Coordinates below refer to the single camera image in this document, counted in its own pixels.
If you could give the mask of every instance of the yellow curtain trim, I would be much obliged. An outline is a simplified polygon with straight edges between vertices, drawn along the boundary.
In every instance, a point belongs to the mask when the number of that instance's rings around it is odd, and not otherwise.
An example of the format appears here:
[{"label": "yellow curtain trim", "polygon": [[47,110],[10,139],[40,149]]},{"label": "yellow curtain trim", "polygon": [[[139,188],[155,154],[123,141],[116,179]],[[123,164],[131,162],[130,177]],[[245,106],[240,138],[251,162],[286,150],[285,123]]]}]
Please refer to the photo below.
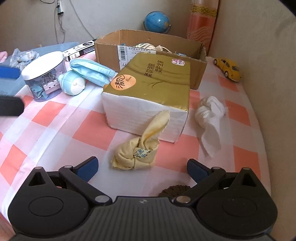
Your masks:
[{"label": "yellow curtain trim", "polygon": [[197,4],[191,4],[191,12],[199,12],[202,15],[208,15],[214,18],[217,16],[217,10],[209,9],[207,7],[199,6]]}]

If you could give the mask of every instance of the toy car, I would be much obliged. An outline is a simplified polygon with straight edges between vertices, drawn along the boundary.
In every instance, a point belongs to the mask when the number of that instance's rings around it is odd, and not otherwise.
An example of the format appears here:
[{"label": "toy car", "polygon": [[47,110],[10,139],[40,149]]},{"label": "toy car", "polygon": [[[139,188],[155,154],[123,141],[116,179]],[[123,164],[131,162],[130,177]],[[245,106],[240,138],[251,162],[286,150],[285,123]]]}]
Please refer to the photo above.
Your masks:
[{"label": "toy car", "polygon": [[226,78],[229,78],[235,82],[240,81],[241,75],[236,62],[229,59],[216,58],[214,59],[214,65],[218,66],[222,70]]}]

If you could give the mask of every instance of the clear plastic container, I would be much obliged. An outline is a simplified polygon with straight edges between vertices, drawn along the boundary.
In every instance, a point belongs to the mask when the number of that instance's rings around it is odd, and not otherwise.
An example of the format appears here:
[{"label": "clear plastic container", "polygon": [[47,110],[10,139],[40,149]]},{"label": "clear plastic container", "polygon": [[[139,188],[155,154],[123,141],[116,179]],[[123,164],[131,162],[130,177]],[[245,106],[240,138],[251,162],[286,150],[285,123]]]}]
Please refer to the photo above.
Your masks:
[{"label": "clear plastic container", "polygon": [[45,54],[28,64],[22,71],[22,77],[34,100],[42,102],[62,92],[58,77],[65,72],[63,53],[56,51]]}]

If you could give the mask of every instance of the white wall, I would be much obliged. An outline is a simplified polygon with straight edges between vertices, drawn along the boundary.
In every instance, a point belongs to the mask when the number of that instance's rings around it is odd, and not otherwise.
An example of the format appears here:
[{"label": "white wall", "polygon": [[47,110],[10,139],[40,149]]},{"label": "white wall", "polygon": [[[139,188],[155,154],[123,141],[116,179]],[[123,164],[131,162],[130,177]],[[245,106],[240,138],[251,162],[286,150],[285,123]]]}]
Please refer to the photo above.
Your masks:
[{"label": "white wall", "polygon": [[[191,0],[72,0],[72,3],[94,37],[119,29],[142,29],[145,16],[156,10],[170,17],[171,35],[186,37]],[[69,0],[62,0],[62,5],[66,42],[81,43],[91,39],[82,28]],[[44,4],[39,0],[6,0],[0,5],[0,51],[11,54],[15,48],[29,50],[38,44],[56,44],[55,6],[56,3]],[[62,42],[63,34],[56,24],[59,42]]]},{"label": "white wall", "polygon": [[236,60],[260,123],[279,215],[276,240],[296,236],[296,18],[278,0],[222,0],[210,56]]}]

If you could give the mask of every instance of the power strip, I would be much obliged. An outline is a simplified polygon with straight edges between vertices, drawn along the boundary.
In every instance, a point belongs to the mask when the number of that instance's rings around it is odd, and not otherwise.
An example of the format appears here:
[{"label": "power strip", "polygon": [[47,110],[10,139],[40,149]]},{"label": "power strip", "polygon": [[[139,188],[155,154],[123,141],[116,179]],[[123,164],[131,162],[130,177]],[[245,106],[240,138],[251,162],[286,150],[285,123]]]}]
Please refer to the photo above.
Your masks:
[{"label": "power strip", "polygon": [[63,15],[64,14],[64,10],[62,7],[62,0],[57,0],[57,14],[58,15]]}]

